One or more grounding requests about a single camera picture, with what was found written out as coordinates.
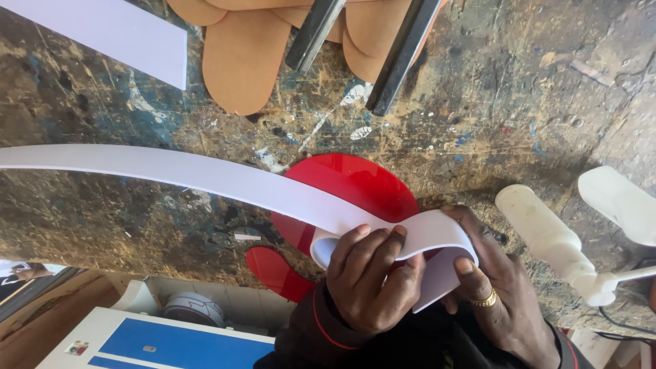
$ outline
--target blue panel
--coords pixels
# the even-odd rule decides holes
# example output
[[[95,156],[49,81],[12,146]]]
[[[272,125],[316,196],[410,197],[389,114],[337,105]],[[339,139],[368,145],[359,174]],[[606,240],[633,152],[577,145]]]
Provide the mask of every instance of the blue panel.
[[[273,349],[271,343],[125,319],[98,352],[178,368],[252,368]]]
[[[150,366],[143,366],[132,364],[130,362],[123,362],[118,360],[112,360],[110,358],[94,356],[88,363],[89,365],[99,366],[101,368],[109,369],[153,369]]]

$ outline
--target metal bar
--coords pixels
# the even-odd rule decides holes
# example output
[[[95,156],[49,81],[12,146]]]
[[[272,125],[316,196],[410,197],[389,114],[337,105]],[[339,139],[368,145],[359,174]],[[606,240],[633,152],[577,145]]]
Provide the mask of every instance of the metal bar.
[[[285,63],[290,68],[305,76],[345,2],[346,0],[314,1],[285,57]]]
[[[442,1],[412,0],[410,3],[367,101],[366,107],[373,115],[383,117],[389,112],[415,55],[421,52],[419,47],[430,32],[429,27]]]

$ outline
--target wooden work surface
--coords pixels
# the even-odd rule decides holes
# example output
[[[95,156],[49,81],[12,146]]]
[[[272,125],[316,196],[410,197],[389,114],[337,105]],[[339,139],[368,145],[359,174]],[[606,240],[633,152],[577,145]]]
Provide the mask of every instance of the wooden work surface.
[[[581,237],[598,270],[628,270],[654,255],[576,189],[581,173],[605,163],[656,194],[654,0],[454,0],[385,118],[364,108],[367,87],[332,43],[306,77],[282,66],[261,113],[226,114],[203,84],[203,30],[159,0],[133,3],[189,31],[187,91],[0,9],[0,146],[148,146],[276,173],[309,155],[361,156],[403,180],[421,209],[471,206],[508,252],[523,255],[553,323],[630,334],[532,258],[493,200],[505,185],[529,185]],[[585,77],[573,60],[617,85]],[[298,272],[321,276],[267,211],[247,204],[113,175],[0,171],[4,258],[263,288],[245,265],[253,244],[234,233],[261,235]],[[620,286],[610,315],[656,329],[649,286]]]

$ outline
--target red stripe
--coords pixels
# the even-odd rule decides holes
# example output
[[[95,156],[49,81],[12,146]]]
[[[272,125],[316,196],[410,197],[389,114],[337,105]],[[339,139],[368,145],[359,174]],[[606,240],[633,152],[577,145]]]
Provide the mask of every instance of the red stripe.
[[[347,349],[347,350],[355,350],[355,349],[357,349],[357,347],[344,346],[344,345],[341,345],[341,344],[339,344],[339,343],[333,341],[333,339],[330,338],[330,336],[328,336],[328,334],[326,333],[326,331],[323,330],[323,327],[321,327],[321,323],[319,323],[319,318],[317,317],[317,309],[314,307],[314,298],[315,298],[316,294],[317,294],[317,290],[314,290],[314,293],[312,294],[312,310],[313,310],[313,312],[314,312],[314,320],[317,322],[317,326],[319,326],[319,329],[321,330],[321,332],[323,333],[323,335],[328,339],[328,341],[330,341],[333,345],[335,345],[335,346],[337,346],[337,347],[340,347],[340,348],[342,348],[342,349]]]
[[[576,359],[576,353],[574,352],[572,345],[569,343],[568,339],[565,339],[565,342],[567,342],[567,346],[569,346],[569,349],[572,351],[572,356],[574,356],[574,369],[579,369],[579,361]]]

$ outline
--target red acrylic sheet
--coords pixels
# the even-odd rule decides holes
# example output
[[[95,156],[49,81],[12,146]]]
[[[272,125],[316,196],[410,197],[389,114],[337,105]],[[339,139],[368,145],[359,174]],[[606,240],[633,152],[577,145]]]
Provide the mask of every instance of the red acrylic sheet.
[[[262,284],[295,303],[315,286],[296,273],[276,250],[265,246],[254,246],[248,250],[246,265]]]
[[[412,192],[395,175],[369,160],[346,154],[324,154],[305,159],[285,177],[318,188],[391,223],[419,214]],[[271,213],[277,231],[310,256],[314,226]]]

